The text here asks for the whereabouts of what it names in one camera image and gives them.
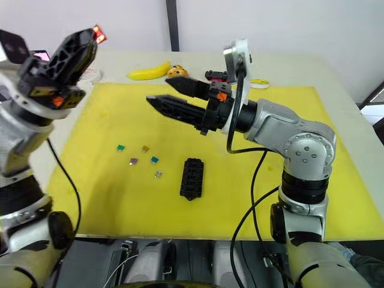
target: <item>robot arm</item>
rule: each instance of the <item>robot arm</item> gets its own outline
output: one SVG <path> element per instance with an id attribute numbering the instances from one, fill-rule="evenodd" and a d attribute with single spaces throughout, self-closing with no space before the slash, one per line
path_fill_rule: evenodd
<path id="1" fill-rule="evenodd" d="M 233 123 L 247 140 L 282 155 L 282 183 L 279 203 L 271 207 L 271 233 L 286 245 L 296 287 L 368 288 L 341 253 L 322 242 L 335 133 L 323 123 L 301 119 L 288 107 L 247 99 L 250 57 L 244 41 L 238 40 L 224 50 L 229 82 L 242 85 L 237 88 L 240 99 L 232 94 L 230 83 L 208 84 L 176 77 L 166 82 L 182 94 L 208 100 L 206 109 L 170 95 L 150 96 L 148 102 L 164 116 L 194 125 L 203 135 L 217 129 L 231 134 Z M 233 112 L 236 101 L 240 101 L 238 113 Z"/>
<path id="2" fill-rule="evenodd" d="M 50 61 L 29 56 L 22 37 L 0 30 L 1 287 L 42 287 L 74 238 L 71 220 L 52 211 L 29 155 L 84 97 L 76 87 L 95 58 L 92 29 L 68 36 Z"/>

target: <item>yellow mat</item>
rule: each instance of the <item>yellow mat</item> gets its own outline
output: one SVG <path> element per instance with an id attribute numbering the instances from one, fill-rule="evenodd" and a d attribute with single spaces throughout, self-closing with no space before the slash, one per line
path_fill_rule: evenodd
<path id="1" fill-rule="evenodd" d="M 173 94 L 202 107 L 206 102 L 183 97 L 169 86 L 99 84 L 69 138 L 62 162 L 76 183 L 83 206 L 80 234 L 162 238 L 230 239 L 250 207 L 250 185 L 261 152 L 229 155 L 226 136 L 199 131 L 160 115 L 147 95 Z M 307 120 L 330 122 L 314 88 L 252 89 L 250 99 L 265 98 L 292 108 Z M 117 145 L 124 145 L 117 152 Z M 150 150 L 143 154 L 141 147 Z M 252 147 L 241 134 L 234 147 Z M 369 193 L 338 138 L 330 198 L 328 240 L 382 239 L 384 225 Z M 158 157 L 157 164 L 150 158 Z M 130 158 L 138 158 L 130 166 Z M 202 197 L 179 196 L 184 161 L 200 158 L 205 164 Z M 259 198 L 281 182 L 283 159 L 269 153 L 257 176 Z M 155 178 L 162 171 L 162 178 Z M 76 198 L 68 180 L 56 167 L 47 188 L 54 208 L 77 218 Z M 271 239 L 269 208 L 277 195 L 257 209 L 262 236 Z M 239 234 L 255 239 L 251 217 Z"/>

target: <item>banana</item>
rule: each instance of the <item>banana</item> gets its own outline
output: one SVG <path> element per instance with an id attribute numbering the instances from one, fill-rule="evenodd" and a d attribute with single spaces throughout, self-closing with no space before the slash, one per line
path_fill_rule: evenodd
<path id="1" fill-rule="evenodd" d="M 127 76 L 133 80 L 149 80 L 166 75 L 170 69 L 170 63 L 167 60 L 164 64 L 155 68 L 131 71 Z"/>

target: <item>white wall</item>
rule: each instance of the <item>white wall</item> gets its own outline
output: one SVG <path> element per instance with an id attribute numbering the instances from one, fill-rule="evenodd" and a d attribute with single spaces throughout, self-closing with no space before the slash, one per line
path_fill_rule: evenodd
<path id="1" fill-rule="evenodd" d="M 382 0 L 178 0 L 182 51 L 251 50 L 319 55 L 356 102 L 384 80 Z M 170 50 L 165 0 L 0 0 L 0 28 L 52 52 L 63 37 L 100 24 L 121 50 Z"/>
<path id="2" fill-rule="evenodd" d="M 248 38 L 251 50 L 322 56 L 356 102 L 384 80 L 382 0 L 178 1 L 178 21 L 182 51 Z"/>
<path id="3" fill-rule="evenodd" d="M 99 24 L 104 47 L 170 50 L 167 13 L 158 0 L 0 0 L 0 29 L 31 50 L 54 52 L 65 36 Z"/>

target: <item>green fuse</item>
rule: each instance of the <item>green fuse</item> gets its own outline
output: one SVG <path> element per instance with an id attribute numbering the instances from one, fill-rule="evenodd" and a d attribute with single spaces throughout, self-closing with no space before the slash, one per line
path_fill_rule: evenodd
<path id="1" fill-rule="evenodd" d="M 117 147 L 117 151 L 118 152 L 121 152 L 121 151 L 123 151 L 124 150 L 124 148 L 125 148 L 125 146 L 123 146 L 123 145 L 118 145 L 118 147 Z"/>

